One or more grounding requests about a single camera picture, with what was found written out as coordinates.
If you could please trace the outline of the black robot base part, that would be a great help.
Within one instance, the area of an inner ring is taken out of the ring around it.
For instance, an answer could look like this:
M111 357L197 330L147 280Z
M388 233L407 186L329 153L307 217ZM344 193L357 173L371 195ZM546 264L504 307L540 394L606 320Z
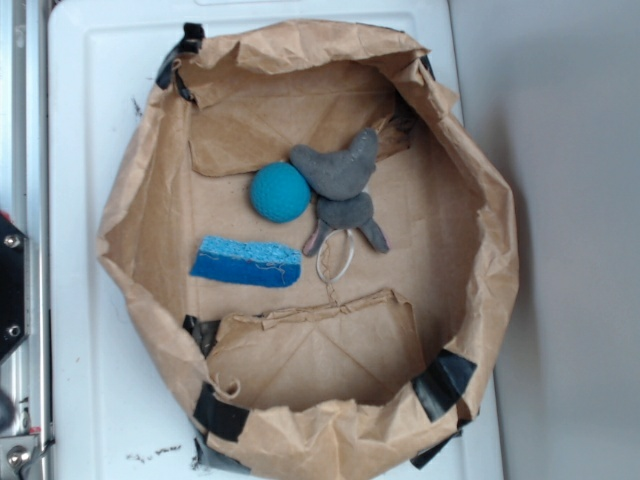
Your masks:
M1 211L1 363L29 335L26 310L27 237Z

